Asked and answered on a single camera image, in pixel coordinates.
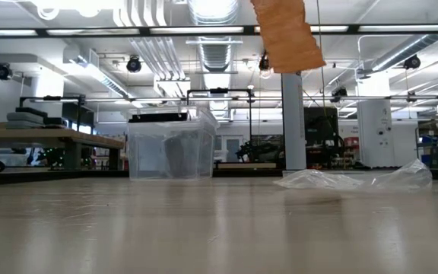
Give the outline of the clear plastic zip bag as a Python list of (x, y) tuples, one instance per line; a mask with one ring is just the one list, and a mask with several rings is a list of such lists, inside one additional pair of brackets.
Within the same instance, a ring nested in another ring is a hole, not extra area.
[[(198, 131), (201, 134), (201, 141), (199, 145), (199, 156), (198, 156), (198, 176), (192, 179), (187, 180), (195, 180), (199, 179), (201, 177), (210, 177), (211, 176), (211, 170), (212, 170), (212, 161), (213, 161), (213, 140), (210, 137), (209, 134), (203, 133), (202, 129), (197, 130), (191, 130), (191, 131)], [(165, 139), (169, 138), (172, 135), (177, 135), (179, 132), (172, 132), (171, 135), (167, 136)], [(172, 178), (168, 174), (168, 163), (166, 160), (166, 153), (165, 148), (162, 141), (162, 152), (160, 153), (162, 159), (158, 165), (158, 170), (160, 172), (160, 175), (162, 177), (170, 178), (170, 179), (179, 179), (179, 178)]]
[(274, 182), (286, 189), (337, 190), (365, 193), (413, 193), (431, 190), (433, 175), (418, 159), (400, 167), (394, 173), (375, 177), (372, 180), (355, 180), (343, 175), (297, 172)]

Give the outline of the brown elastic bandage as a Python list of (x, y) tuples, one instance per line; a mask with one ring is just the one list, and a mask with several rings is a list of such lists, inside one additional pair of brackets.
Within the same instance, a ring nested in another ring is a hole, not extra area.
[(198, 131), (186, 131), (165, 139), (163, 144), (170, 177), (192, 179), (198, 176), (200, 137)]

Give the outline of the clear plastic box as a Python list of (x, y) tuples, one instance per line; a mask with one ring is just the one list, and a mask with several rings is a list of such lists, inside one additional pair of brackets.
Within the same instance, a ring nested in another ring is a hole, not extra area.
[(128, 123), (129, 176), (132, 180), (171, 180), (162, 177), (158, 165), (162, 159), (162, 141), (172, 132), (191, 131), (203, 129), (208, 120), (207, 108), (197, 106), (144, 108), (136, 114), (148, 113), (188, 113), (189, 118), (182, 122), (165, 123)]

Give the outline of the orange elastic bandage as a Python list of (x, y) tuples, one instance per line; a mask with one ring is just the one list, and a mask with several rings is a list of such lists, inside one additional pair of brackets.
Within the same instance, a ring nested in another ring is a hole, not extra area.
[(276, 73), (296, 73), (325, 65), (303, 0), (250, 0), (269, 64)]

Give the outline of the distant wooden table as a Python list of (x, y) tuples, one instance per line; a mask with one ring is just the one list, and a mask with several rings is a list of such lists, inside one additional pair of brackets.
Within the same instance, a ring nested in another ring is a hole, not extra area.
[(216, 163), (216, 170), (258, 170), (276, 169), (275, 163)]

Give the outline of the white tower column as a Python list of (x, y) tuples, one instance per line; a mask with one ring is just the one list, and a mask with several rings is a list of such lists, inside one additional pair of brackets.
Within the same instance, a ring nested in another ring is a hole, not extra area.
[(281, 91), (286, 170), (304, 170), (306, 137), (301, 75), (282, 74)]

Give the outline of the black cabinet machine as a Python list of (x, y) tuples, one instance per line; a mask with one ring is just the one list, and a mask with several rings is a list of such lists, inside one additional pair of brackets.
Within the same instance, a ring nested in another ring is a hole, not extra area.
[(306, 133), (306, 166), (310, 169), (332, 169), (341, 153), (338, 135), (338, 111), (334, 107), (304, 109)]

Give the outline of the white building pillar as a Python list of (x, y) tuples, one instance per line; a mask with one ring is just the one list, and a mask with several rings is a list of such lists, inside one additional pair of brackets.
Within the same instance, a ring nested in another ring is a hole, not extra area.
[(395, 149), (388, 72), (378, 72), (358, 83), (357, 121), (360, 161), (368, 167), (394, 167)]

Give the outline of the wooden workbench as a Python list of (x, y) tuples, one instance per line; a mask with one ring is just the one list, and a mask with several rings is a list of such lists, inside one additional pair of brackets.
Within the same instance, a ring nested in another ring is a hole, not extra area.
[(72, 129), (0, 129), (0, 148), (63, 148), (68, 143), (112, 149), (125, 146), (123, 141)]

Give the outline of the stack of grey cases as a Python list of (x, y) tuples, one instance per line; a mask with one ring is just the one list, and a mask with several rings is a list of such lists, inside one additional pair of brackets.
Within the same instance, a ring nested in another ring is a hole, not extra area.
[(7, 114), (6, 129), (63, 129), (66, 121), (61, 117), (50, 117), (47, 112), (31, 107), (17, 107)]

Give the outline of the translucent storage bin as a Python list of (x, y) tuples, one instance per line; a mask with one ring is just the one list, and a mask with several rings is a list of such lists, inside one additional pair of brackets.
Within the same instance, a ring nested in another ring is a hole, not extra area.
[(26, 155), (22, 154), (2, 154), (0, 155), (0, 162), (7, 167), (23, 167), (27, 166)]

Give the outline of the distant black frame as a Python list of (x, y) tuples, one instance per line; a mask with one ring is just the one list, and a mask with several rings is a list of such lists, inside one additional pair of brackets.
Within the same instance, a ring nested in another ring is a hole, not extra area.
[[(243, 93), (247, 93), (247, 96), (244, 97), (243, 99), (249, 104), (249, 114), (252, 114), (252, 103), (255, 101), (255, 99), (253, 98), (254, 95), (252, 93), (251, 89), (229, 89), (229, 88), (212, 88), (212, 89), (202, 89), (202, 90), (198, 90), (198, 89), (191, 89), (187, 91), (186, 94), (186, 105), (189, 106), (190, 105), (190, 101), (236, 101), (236, 100), (240, 100), (241, 97), (239, 96), (235, 96), (235, 97), (228, 97), (227, 95), (230, 92), (243, 92)], [(191, 98), (191, 94), (193, 93), (201, 93), (201, 92), (208, 92), (210, 95), (214, 96), (214, 95), (219, 95), (219, 97), (199, 97), (199, 98)], [(207, 133), (210, 135), (210, 137), (212, 138), (212, 140), (214, 141), (215, 138), (217, 137), (217, 129), (218, 129), (218, 123), (217, 120), (215, 118), (211, 118), (210, 117), (211, 112), (207, 111), (206, 112), (206, 116), (208, 118), (208, 120), (206, 121), (206, 123), (203, 125), (203, 133)]]

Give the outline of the black frame crossbar with lights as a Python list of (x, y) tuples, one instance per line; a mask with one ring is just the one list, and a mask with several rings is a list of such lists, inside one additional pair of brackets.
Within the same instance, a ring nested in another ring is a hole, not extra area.
[[(314, 35), (426, 35), (438, 34), (438, 24), (331, 24), (313, 25)], [(219, 37), (258, 36), (259, 25), (210, 25), (172, 27), (89, 27), (0, 29), (0, 39), (110, 38), (110, 37)]]

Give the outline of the black table edge rail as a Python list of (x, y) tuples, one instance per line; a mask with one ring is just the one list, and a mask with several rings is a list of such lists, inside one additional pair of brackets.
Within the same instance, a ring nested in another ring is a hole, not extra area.
[[(438, 180), (438, 169), (432, 169), (433, 179)], [(214, 170), (213, 177), (279, 177), (281, 170)], [(67, 180), (79, 178), (125, 178), (129, 176), (124, 170), (61, 170), (23, 173), (0, 173), (0, 185), (29, 183), (50, 180)]]

